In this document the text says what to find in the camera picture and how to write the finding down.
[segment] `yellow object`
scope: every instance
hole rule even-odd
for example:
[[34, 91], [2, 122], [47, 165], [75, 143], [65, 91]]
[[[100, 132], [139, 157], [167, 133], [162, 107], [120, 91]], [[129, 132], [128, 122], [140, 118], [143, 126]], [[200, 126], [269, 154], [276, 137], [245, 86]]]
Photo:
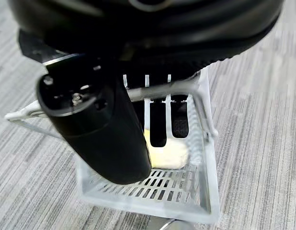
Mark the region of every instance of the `yellow object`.
[[162, 148], [153, 147], [150, 143], [150, 131], [145, 129], [144, 136], [147, 142], [151, 164], [153, 168], [180, 169], [188, 159], [187, 146], [178, 139], [167, 138]]

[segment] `mounting hole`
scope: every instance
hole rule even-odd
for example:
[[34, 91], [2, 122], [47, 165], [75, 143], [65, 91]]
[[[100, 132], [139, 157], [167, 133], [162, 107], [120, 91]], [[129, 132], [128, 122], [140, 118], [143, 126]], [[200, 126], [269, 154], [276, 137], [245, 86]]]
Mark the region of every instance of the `mounting hole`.
[[105, 99], [99, 99], [95, 102], [95, 107], [98, 111], [104, 109], [108, 105], [107, 101]]

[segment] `striped carpet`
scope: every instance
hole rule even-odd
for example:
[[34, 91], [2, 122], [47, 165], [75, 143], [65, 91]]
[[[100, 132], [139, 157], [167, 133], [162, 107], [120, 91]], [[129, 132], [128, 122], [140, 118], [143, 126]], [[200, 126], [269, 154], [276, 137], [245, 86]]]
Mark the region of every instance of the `striped carpet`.
[[[148, 216], [79, 200], [67, 144], [3, 121], [34, 100], [44, 72], [16, 33], [0, 0], [0, 229], [145, 230]], [[296, 230], [296, 0], [259, 44], [209, 70], [221, 218], [195, 227]]]

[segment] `screw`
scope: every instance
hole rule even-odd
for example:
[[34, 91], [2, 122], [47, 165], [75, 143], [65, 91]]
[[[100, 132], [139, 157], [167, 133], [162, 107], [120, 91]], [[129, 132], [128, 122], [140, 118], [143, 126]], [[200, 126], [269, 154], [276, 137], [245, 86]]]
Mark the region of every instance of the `screw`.
[[52, 85], [53, 84], [53, 78], [52, 77], [50, 77], [49, 75], [47, 75], [47, 76], [45, 76], [44, 77], [44, 83], [45, 83], [45, 85]]
[[72, 95], [72, 103], [73, 103], [73, 105], [76, 106], [76, 105], [80, 104], [82, 102], [82, 97], [83, 97], [82, 94], [74, 93]]

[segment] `white plastic basket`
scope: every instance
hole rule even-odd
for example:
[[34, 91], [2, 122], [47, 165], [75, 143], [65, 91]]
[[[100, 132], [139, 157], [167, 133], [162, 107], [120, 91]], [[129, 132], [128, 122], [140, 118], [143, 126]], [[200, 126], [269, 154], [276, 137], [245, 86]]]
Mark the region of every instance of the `white plastic basket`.
[[[77, 179], [81, 198], [97, 206], [110, 207], [119, 210], [136, 212], [146, 215], [172, 218], [198, 223], [214, 223], [219, 218], [219, 195], [216, 175], [214, 138], [216, 134], [211, 122], [211, 105], [209, 98], [207, 70], [202, 71], [200, 79], [193, 82], [180, 83], [177, 88], [193, 87], [197, 94], [195, 107], [193, 97], [189, 96], [188, 121], [189, 135], [183, 141], [189, 149], [189, 158], [185, 167], [179, 170], [153, 169], [146, 180], [131, 184], [117, 185], [99, 176], [86, 162], [77, 156]], [[175, 91], [175, 85], [167, 86]], [[130, 90], [130, 98], [141, 98], [144, 91], [151, 94], [149, 89]], [[171, 132], [171, 97], [166, 97], [166, 128], [167, 137], [174, 138]], [[149, 99], [145, 99], [145, 129], [149, 129]], [[6, 119], [37, 132], [61, 138], [28, 124], [22, 119], [44, 117], [38, 102], [34, 102], [21, 111], [7, 114]]]

